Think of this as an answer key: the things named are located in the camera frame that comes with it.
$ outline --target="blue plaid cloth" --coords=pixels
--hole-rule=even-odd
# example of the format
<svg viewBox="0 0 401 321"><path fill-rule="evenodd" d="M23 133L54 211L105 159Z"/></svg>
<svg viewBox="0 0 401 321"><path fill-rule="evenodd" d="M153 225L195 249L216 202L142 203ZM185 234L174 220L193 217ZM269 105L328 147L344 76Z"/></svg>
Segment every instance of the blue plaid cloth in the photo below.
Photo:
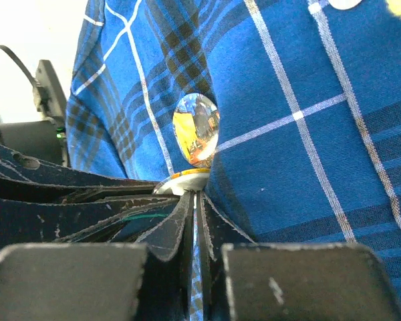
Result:
<svg viewBox="0 0 401 321"><path fill-rule="evenodd" d="M401 301L401 21L384 0L90 0L68 103L72 165L189 169L188 93L221 115L206 192L264 242L359 242Z"/></svg>

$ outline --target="green wire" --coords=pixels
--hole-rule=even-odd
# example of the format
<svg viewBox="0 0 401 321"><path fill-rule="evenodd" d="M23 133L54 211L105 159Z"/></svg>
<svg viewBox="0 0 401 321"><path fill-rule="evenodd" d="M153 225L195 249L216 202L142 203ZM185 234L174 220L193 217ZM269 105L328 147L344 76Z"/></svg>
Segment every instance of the green wire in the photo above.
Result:
<svg viewBox="0 0 401 321"><path fill-rule="evenodd" d="M133 221L134 219L149 219L149 218L155 218L155 217L167 217L168 214L144 214L144 215L135 215L135 216L129 216L124 218L122 221Z"/></svg>

